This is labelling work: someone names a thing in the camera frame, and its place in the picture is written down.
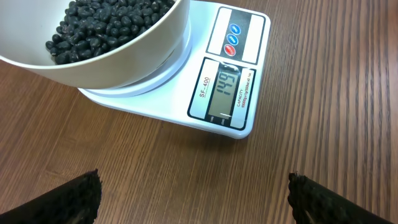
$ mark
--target wood grain surface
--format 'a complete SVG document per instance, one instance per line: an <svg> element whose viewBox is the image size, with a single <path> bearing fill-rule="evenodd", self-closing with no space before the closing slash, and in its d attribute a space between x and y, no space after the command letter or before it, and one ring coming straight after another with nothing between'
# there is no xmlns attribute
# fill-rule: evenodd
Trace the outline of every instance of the wood grain surface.
<svg viewBox="0 0 398 224"><path fill-rule="evenodd" d="M248 138L111 110L0 62L0 213L98 168L96 223L293 223L297 170L398 223L398 1L220 2L272 22Z"/></svg>

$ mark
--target black bean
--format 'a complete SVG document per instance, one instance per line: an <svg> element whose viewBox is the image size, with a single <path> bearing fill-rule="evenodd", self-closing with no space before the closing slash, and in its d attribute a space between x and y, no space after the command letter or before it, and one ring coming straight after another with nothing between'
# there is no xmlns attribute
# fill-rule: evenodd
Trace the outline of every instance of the black bean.
<svg viewBox="0 0 398 224"><path fill-rule="evenodd" d="M77 7L72 6L68 9L68 15L69 16L77 16Z"/></svg>
<svg viewBox="0 0 398 224"><path fill-rule="evenodd" d="M109 23L114 23L115 21L118 21L119 19L117 18L117 17L112 17L110 20L109 20Z"/></svg>
<svg viewBox="0 0 398 224"><path fill-rule="evenodd" d="M139 10L141 10L141 5L140 5L140 4L135 4L135 5L134 5L134 9L139 9Z"/></svg>
<svg viewBox="0 0 398 224"><path fill-rule="evenodd" d="M132 22L134 23L134 25L137 26L143 26L144 25L144 20L141 16L134 16L132 18Z"/></svg>
<svg viewBox="0 0 398 224"><path fill-rule="evenodd" d="M153 25L155 25L155 23L156 23L157 21L159 21L159 15L158 15L158 13L153 13L151 19L152 19Z"/></svg>
<svg viewBox="0 0 398 224"><path fill-rule="evenodd" d="M160 9L160 7L159 7L159 3L157 3L157 2L153 2L152 3L152 5L150 5L150 8L154 11L154 12L159 12L159 9Z"/></svg>
<svg viewBox="0 0 398 224"><path fill-rule="evenodd" d="M52 41L47 41L47 42L45 43L45 47L46 47L47 49L51 50L51 48L55 47L55 43L52 42Z"/></svg>
<svg viewBox="0 0 398 224"><path fill-rule="evenodd" d="M103 55L104 53L105 53L105 52L104 52L104 49L102 49L102 48L100 47L100 48L98 48L98 49L95 50L94 56L93 56L93 57L98 57L98 56L100 56L100 55Z"/></svg>
<svg viewBox="0 0 398 224"><path fill-rule="evenodd" d="M136 0L127 0L127 3L129 4L129 6L134 6L136 4Z"/></svg>
<svg viewBox="0 0 398 224"><path fill-rule="evenodd" d="M57 63L57 65L65 65L65 64L69 63L69 54L62 53L62 54L56 56L55 63Z"/></svg>
<svg viewBox="0 0 398 224"><path fill-rule="evenodd" d="M111 30L112 30L112 28L114 28L114 25L113 25L112 23L109 23L109 24L106 26L106 32L105 32L105 34L106 34L106 35L111 35Z"/></svg>
<svg viewBox="0 0 398 224"><path fill-rule="evenodd" d="M167 0L166 4L168 7L172 7L174 5L175 1L174 0Z"/></svg>
<svg viewBox="0 0 398 224"><path fill-rule="evenodd" d="M58 34L54 34L52 36L52 41L57 44L62 41L62 38Z"/></svg>
<svg viewBox="0 0 398 224"><path fill-rule="evenodd" d="M101 4L98 3L98 2L92 2L92 3L90 4L90 6L91 6L93 9L95 9L95 10L101 8Z"/></svg>
<svg viewBox="0 0 398 224"><path fill-rule="evenodd" d="M91 16L93 16L93 14L91 12L88 11L80 11L79 12L79 16L83 19L89 18Z"/></svg>
<svg viewBox="0 0 398 224"><path fill-rule="evenodd" d="M127 7L125 7L125 6L122 6L122 7L120 7L120 9L116 12L116 16L118 17L118 18L122 18L123 16L125 16L127 14Z"/></svg>
<svg viewBox="0 0 398 224"><path fill-rule="evenodd" d="M130 41L130 37L126 36L126 35L122 35L119 37L118 41L120 44L126 44L127 42Z"/></svg>
<svg viewBox="0 0 398 224"><path fill-rule="evenodd" d="M93 53L91 52L91 50L87 49L87 50L82 50L81 52L79 52L79 56L83 59L89 59L92 58Z"/></svg>
<svg viewBox="0 0 398 224"><path fill-rule="evenodd" d="M110 10L103 10L99 15L99 19L102 22L109 22L111 20L111 11Z"/></svg>
<svg viewBox="0 0 398 224"><path fill-rule="evenodd" d="M57 44L57 48L60 50L70 50L72 46L67 41L63 41Z"/></svg>
<svg viewBox="0 0 398 224"><path fill-rule="evenodd" d="M139 32L139 27L137 25L132 25L131 26L131 32L133 35L137 35Z"/></svg>
<svg viewBox="0 0 398 224"><path fill-rule="evenodd" d="M145 23L146 27L151 26L152 25L152 19L149 16L146 16L146 17L144 17L144 23Z"/></svg>
<svg viewBox="0 0 398 224"><path fill-rule="evenodd" d="M144 0L144 6L150 7L151 4L152 2L150 0Z"/></svg>
<svg viewBox="0 0 398 224"><path fill-rule="evenodd" d="M142 9L142 16L146 17L146 16L151 16L154 12L151 8L148 9Z"/></svg>
<svg viewBox="0 0 398 224"><path fill-rule="evenodd" d="M100 19L100 15L98 13L94 13L93 14L93 18L96 19L96 20L99 20Z"/></svg>
<svg viewBox="0 0 398 224"><path fill-rule="evenodd" d="M62 32L62 27L58 26L58 27L56 28L56 30L57 30L57 33L63 34L63 32Z"/></svg>
<svg viewBox="0 0 398 224"><path fill-rule="evenodd" d="M104 34L106 32L106 23L99 22L95 24L94 30L97 34Z"/></svg>
<svg viewBox="0 0 398 224"><path fill-rule="evenodd" d="M80 26L80 21L76 16L69 17L69 25L72 25L74 28Z"/></svg>
<svg viewBox="0 0 398 224"><path fill-rule="evenodd" d="M110 47L107 43L103 43L102 46L101 46L101 48L102 48L105 52L108 52L109 49L110 49L111 47Z"/></svg>
<svg viewBox="0 0 398 224"><path fill-rule="evenodd" d="M128 6L127 0L119 0L120 6Z"/></svg>
<svg viewBox="0 0 398 224"><path fill-rule="evenodd" d="M65 21L61 21L61 22L60 22L60 26L63 27L64 25L69 25L69 24L68 24L67 22L65 22Z"/></svg>
<svg viewBox="0 0 398 224"><path fill-rule="evenodd" d="M109 3L107 3L107 2L102 2L102 7L104 8L104 9L108 9L108 8L110 8L111 7L111 5L109 4Z"/></svg>
<svg viewBox="0 0 398 224"><path fill-rule="evenodd" d="M127 16L122 17L121 23L125 27L131 27L131 25L132 25L130 18L128 18Z"/></svg>
<svg viewBox="0 0 398 224"><path fill-rule="evenodd" d="M113 6L114 4L117 3L118 0L108 0L108 3Z"/></svg>
<svg viewBox="0 0 398 224"><path fill-rule="evenodd" d="M120 22L120 21L115 21L115 22L113 23L113 25L114 25L114 27L117 28L117 29L120 29L120 28L123 27L123 26L122 26L122 22Z"/></svg>
<svg viewBox="0 0 398 224"><path fill-rule="evenodd" d="M97 34L96 36L103 42L106 42L106 40L108 39L108 35L106 35L106 34Z"/></svg>
<svg viewBox="0 0 398 224"><path fill-rule="evenodd" d="M119 41L115 37L108 37L108 45L111 47L118 47Z"/></svg>
<svg viewBox="0 0 398 224"><path fill-rule="evenodd" d="M138 32L137 36L143 34L147 29L145 27L141 27L141 30Z"/></svg>
<svg viewBox="0 0 398 224"><path fill-rule="evenodd" d="M119 29L119 33L121 35L130 35L131 34L131 29L128 27L122 27Z"/></svg>
<svg viewBox="0 0 398 224"><path fill-rule="evenodd" d="M88 41L81 40L81 41L79 41L79 43L76 44L76 48L78 50L89 49L90 48L90 43Z"/></svg>
<svg viewBox="0 0 398 224"><path fill-rule="evenodd" d="M132 13L134 13L134 16L141 16L142 17L142 12L141 12L140 9L135 9L135 10L132 11Z"/></svg>
<svg viewBox="0 0 398 224"><path fill-rule="evenodd" d="M71 37L70 42L72 44L77 44L80 41L80 39L81 39L81 37L80 37L79 33L77 33Z"/></svg>
<svg viewBox="0 0 398 224"><path fill-rule="evenodd" d="M60 54L60 52L56 47L51 48L51 50L50 50L51 56L58 56L59 54Z"/></svg>
<svg viewBox="0 0 398 224"><path fill-rule="evenodd" d="M75 63L75 62L79 62L79 56L77 53L71 53L70 54L70 63Z"/></svg>
<svg viewBox="0 0 398 224"><path fill-rule="evenodd" d="M120 36L120 34L119 34L119 29L117 29L117 28L112 28L112 29L111 29L111 36L112 36L112 37L115 37L115 38L118 38L118 37Z"/></svg>
<svg viewBox="0 0 398 224"><path fill-rule="evenodd" d="M67 34L71 34L71 35L75 34L75 28L73 25L70 24L68 26Z"/></svg>
<svg viewBox="0 0 398 224"><path fill-rule="evenodd" d="M84 40L86 39L86 33L85 32L79 32L79 36Z"/></svg>
<svg viewBox="0 0 398 224"><path fill-rule="evenodd" d="M90 41L90 46L97 48L99 46L101 46L101 40L99 38L92 38L92 40Z"/></svg>
<svg viewBox="0 0 398 224"><path fill-rule="evenodd" d="M91 14L94 14L94 13L96 13L96 10L93 9L93 8L89 8L89 9L88 9L88 12L90 12Z"/></svg>

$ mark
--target white digital scale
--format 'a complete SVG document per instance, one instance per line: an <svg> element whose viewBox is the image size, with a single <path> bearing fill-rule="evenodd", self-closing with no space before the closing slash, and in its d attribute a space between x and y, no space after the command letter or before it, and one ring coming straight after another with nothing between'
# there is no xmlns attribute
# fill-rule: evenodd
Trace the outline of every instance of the white digital scale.
<svg viewBox="0 0 398 224"><path fill-rule="evenodd" d="M245 138L253 128L270 27L259 12L191 1L181 43L154 73L120 88L79 90L109 108Z"/></svg>

